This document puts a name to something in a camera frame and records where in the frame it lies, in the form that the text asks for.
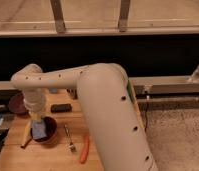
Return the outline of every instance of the black dot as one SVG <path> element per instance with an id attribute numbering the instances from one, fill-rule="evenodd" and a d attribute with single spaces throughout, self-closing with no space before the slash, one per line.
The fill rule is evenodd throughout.
<path id="1" fill-rule="evenodd" d="M 122 100 L 122 101 L 125 101 L 125 100 L 126 100 L 126 97 L 125 97 L 125 96 L 122 96 L 122 97 L 121 97 L 121 100 Z"/>
<path id="2" fill-rule="evenodd" d="M 138 127 L 135 126 L 135 127 L 133 128 L 133 131 L 137 131 L 137 130 L 138 130 Z"/>
<path id="3" fill-rule="evenodd" d="M 148 161 L 150 159 L 150 157 L 149 156 L 147 156 L 146 158 L 145 158 L 145 161 Z"/>

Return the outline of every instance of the metal frame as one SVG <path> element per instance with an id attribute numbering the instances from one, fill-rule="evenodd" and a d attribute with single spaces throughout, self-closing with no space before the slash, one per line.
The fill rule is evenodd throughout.
<path id="1" fill-rule="evenodd" d="M 65 27 L 65 22 L 63 18 L 61 2 L 60 0 L 50 0 L 50 2 L 51 2 L 53 15 L 54 15 L 56 31 L 58 34 L 65 33 L 66 27 Z"/>
<path id="2" fill-rule="evenodd" d="M 118 22 L 118 28 L 120 32 L 127 31 L 130 2 L 131 0 L 121 0 L 120 16 Z"/>
<path id="3" fill-rule="evenodd" d="M 137 95 L 199 93 L 199 81 L 188 83 L 189 76 L 130 77 Z M 0 81 L 0 90 L 16 90 L 9 81 Z"/>

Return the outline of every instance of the black object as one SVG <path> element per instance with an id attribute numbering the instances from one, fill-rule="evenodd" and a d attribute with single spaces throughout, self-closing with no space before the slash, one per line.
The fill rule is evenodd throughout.
<path id="1" fill-rule="evenodd" d="M 72 106 L 70 103 L 66 104 L 53 104 L 51 105 L 51 113 L 57 113 L 57 112 L 71 112 Z"/>

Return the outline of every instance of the cable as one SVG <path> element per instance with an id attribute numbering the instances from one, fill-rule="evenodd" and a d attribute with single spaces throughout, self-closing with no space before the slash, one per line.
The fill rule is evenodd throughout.
<path id="1" fill-rule="evenodd" d="M 144 112 L 144 116 L 145 116 L 145 132 L 147 132 L 147 128 L 148 128 L 148 109 L 149 109 L 149 100 L 150 100 L 150 96 L 146 95 L 146 108 L 145 108 L 145 112 Z"/>

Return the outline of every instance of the gray floor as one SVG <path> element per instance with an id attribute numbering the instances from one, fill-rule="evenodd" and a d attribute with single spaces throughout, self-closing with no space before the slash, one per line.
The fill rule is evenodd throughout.
<path id="1" fill-rule="evenodd" d="M 140 104 L 145 120 L 146 103 Z M 199 171 L 199 101 L 149 102 L 148 141 L 161 171 Z"/>

